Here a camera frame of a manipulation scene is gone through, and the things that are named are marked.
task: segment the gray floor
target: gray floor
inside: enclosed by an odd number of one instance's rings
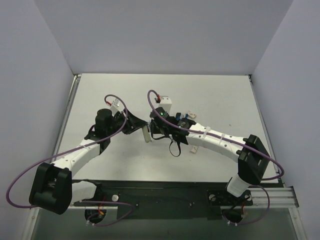
[[[263,209],[248,210],[247,220],[258,217]],[[113,219],[115,212],[109,211]],[[148,239],[297,239],[288,209],[271,209],[261,221],[245,226],[228,226],[225,220],[204,218],[187,220],[123,220],[107,227],[86,226],[84,210],[70,209],[63,215],[41,209],[33,240],[148,240]]]

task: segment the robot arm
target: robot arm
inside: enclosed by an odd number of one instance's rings
[[[98,194],[97,185],[90,180],[72,183],[74,175],[90,160],[99,156],[108,147],[111,140],[106,137],[114,134],[124,124],[122,132],[126,135],[142,129],[146,142],[150,141],[148,123],[128,112],[119,111],[117,101],[110,104],[110,109],[100,109],[88,134],[78,146],[79,149],[49,163],[42,163],[36,170],[29,202],[32,205],[63,214],[69,205],[84,199],[92,199]]]
[[[232,136],[211,130],[210,127],[202,126],[187,117],[181,118],[180,113],[177,113],[175,117],[170,116],[169,113],[172,102],[168,96],[158,97],[156,102],[158,103],[158,107],[155,110],[163,119],[178,126],[179,128],[201,133],[179,130],[178,128],[165,123],[161,117],[154,112],[151,112],[150,131],[152,134],[162,134],[164,137],[170,138],[171,141],[177,142],[178,145],[183,143],[186,145],[190,144],[203,147],[232,159],[238,165],[238,173],[230,179],[226,190],[237,198],[240,197],[250,185],[260,184],[267,169],[269,160],[251,152],[247,148],[224,140],[230,139],[238,143],[248,145],[268,156],[269,154],[259,137],[255,135],[250,135],[248,138]],[[208,135],[208,133],[221,138],[213,137]]]

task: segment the gray wall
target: gray wall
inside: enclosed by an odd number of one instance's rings
[[[253,74],[284,179],[294,186],[309,239],[320,228],[320,1],[295,0]]]
[[[252,74],[292,0],[35,0],[74,73]]]
[[[29,210],[5,201],[13,178],[50,156],[73,74],[32,0],[0,1],[0,239],[20,239]],[[27,204],[34,171],[12,199]]]

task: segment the wall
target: wall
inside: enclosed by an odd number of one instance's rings
[[[253,73],[253,87],[309,239],[319,239],[320,1],[295,0]]]
[[[0,239],[20,239],[29,210],[11,207],[6,189],[27,166],[49,156],[73,74],[32,0],[0,1]],[[11,198],[27,204],[34,172]]]
[[[251,74],[292,0],[35,0],[74,73]]]

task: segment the white table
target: white table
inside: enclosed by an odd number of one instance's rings
[[[150,89],[170,96],[171,115],[190,110],[197,114],[195,120],[201,125],[232,136],[259,136],[269,149],[247,76],[82,74],[59,152],[81,142],[95,123],[97,111],[108,107],[104,102],[107,94],[119,96],[132,114],[149,121],[147,92]],[[181,144],[181,156],[173,157],[169,143],[169,139],[145,143],[141,130],[130,135],[120,133],[74,179],[228,182],[238,172],[232,160],[204,148],[192,154],[190,145]],[[270,163],[264,177],[275,175],[274,165]]]

